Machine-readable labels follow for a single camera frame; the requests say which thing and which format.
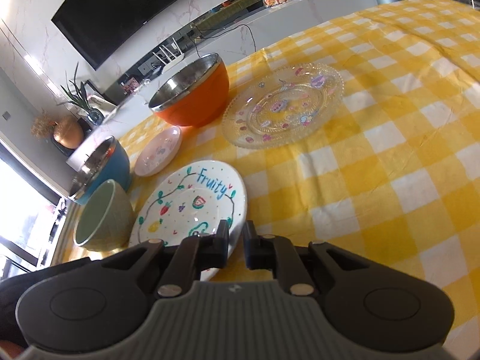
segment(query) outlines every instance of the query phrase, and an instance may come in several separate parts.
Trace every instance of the embossed glass plate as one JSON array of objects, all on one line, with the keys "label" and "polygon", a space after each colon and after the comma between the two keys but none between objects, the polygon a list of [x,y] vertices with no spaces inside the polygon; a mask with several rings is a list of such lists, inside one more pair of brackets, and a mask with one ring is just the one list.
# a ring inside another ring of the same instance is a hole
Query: embossed glass plate
[{"label": "embossed glass plate", "polygon": [[343,96],[340,74],[325,64],[296,64],[256,80],[223,115],[235,146],[266,149],[295,142],[330,120]]},{"label": "embossed glass plate", "polygon": [[[193,162],[155,188],[138,214],[128,246],[155,238],[166,245],[179,245],[185,237],[214,234],[225,219],[230,223],[230,256],[246,215],[247,195],[238,172],[220,161]],[[201,280],[217,271],[203,271]]]}]

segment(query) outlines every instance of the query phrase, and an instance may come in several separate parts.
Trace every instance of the stainless steel bowl rim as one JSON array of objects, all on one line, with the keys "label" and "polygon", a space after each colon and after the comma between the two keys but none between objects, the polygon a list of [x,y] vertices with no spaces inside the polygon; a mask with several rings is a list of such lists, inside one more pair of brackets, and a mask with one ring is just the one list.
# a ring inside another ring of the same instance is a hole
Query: stainless steel bowl rim
[{"label": "stainless steel bowl rim", "polygon": [[188,66],[194,64],[195,62],[201,60],[201,59],[204,59],[204,58],[207,58],[209,56],[217,56],[217,60],[215,61],[215,63],[210,66],[206,71],[205,73],[202,74],[202,77],[203,78],[205,76],[205,74],[207,74],[209,71],[211,71],[212,69],[215,69],[217,68],[217,66],[219,64],[221,64],[223,62],[222,60],[222,57],[220,55],[218,55],[218,53],[216,52],[211,52],[210,54],[205,54],[203,56],[201,56],[199,59],[195,59],[195,61],[193,62],[190,62],[187,66],[183,67],[180,71],[178,71],[177,73],[175,73],[172,77],[170,77],[158,90],[157,92],[155,92],[155,95],[152,96],[152,98],[150,99],[150,102],[148,104],[148,107],[153,111],[153,112],[160,112],[160,111],[163,111],[165,109],[167,109],[168,107],[170,107],[171,105],[174,105],[176,103],[178,103],[181,99],[183,99],[186,95],[186,93],[193,87],[195,86],[199,80],[201,80],[201,78],[199,79],[196,79],[194,82],[192,82],[188,87],[186,87],[182,92],[178,93],[177,95],[173,96],[172,98],[168,99],[168,100],[165,100],[164,102],[162,102],[162,104],[159,104],[159,105],[154,105],[152,106],[152,100],[155,98],[155,96],[157,95],[158,91],[160,91],[160,89],[162,87],[164,87],[170,80],[174,79],[175,76],[177,74],[179,74],[183,69],[187,68]]},{"label": "stainless steel bowl rim", "polygon": [[[113,137],[113,136],[110,136],[110,137],[107,137],[104,139],[104,141],[98,145],[98,147],[93,150],[92,154],[90,156],[93,155],[93,153],[95,153],[95,151],[98,150],[98,148],[107,140],[109,139],[112,139],[112,142],[110,143],[110,146],[108,147],[108,149],[105,150],[105,152],[102,154],[102,157],[100,159],[100,162],[98,163],[98,165],[93,168],[90,172],[93,171],[93,175],[92,177],[88,178],[85,183],[83,183],[83,185],[78,188],[78,190],[69,196],[70,199],[72,200],[78,200],[80,199],[84,194],[85,192],[88,190],[88,188],[90,187],[90,185],[92,185],[92,183],[97,179],[97,177],[99,176],[99,174],[101,173],[102,169],[105,167],[105,165],[107,164],[108,160],[109,160],[109,157],[107,157],[107,154],[110,152],[110,150],[114,150],[114,148],[117,146],[117,143],[118,143],[118,140]],[[88,162],[88,159],[83,163],[82,167]],[[78,180],[78,173],[80,171],[77,172],[77,175],[73,178],[73,183],[72,183],[72,186],[70,188],[70,192],[71,192],[71,189],[73,188],[73,186],[75,185],[75,181]]]}]

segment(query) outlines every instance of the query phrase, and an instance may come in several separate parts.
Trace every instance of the television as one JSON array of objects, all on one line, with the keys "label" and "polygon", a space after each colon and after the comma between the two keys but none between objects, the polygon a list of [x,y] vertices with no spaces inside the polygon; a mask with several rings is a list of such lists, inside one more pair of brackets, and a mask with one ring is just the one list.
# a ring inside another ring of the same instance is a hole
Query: television
[{"label": "television", "polygon": [[177,0],[65,0],[53,23],[97,70],[128,38]]}]

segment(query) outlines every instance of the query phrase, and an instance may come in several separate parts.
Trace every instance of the table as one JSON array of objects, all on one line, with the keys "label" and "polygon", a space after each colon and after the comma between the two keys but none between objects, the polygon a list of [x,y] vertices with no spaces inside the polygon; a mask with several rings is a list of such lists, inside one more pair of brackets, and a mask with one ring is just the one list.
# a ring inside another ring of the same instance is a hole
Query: table
[{"label": "table", "polygon": [[[268,150],[230,145],[220,119],[186,128],[164,171],[133,179],[135,211],[176,169],[225,161],[244,179],[247,216],[260,234],[303,246],[328,240],[441,287],[455,307],[445,345],[466,359],[480,347],[479,33],[479,14],[460,3],[405,0],[324,22],[231,64],[231,98],[275,68],[329,64],[345,81],[343,104],[310,137]],[[165,127],[153,115],[121,139],[132,166]],[[245,269],[239,243],[214,280],[270,277]]]}]

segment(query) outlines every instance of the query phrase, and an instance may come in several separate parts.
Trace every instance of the orange bowl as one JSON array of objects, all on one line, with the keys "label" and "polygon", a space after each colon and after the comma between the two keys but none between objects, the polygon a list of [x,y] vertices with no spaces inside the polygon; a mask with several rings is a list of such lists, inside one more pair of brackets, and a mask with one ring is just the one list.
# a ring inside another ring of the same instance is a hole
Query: orange bowl
[{"label": "orange bowl", "polygon": [[222,58],[216,53],[207,54],[174,74],[148,107],[172,125],[201,127],[225,110],[229,86]]}]

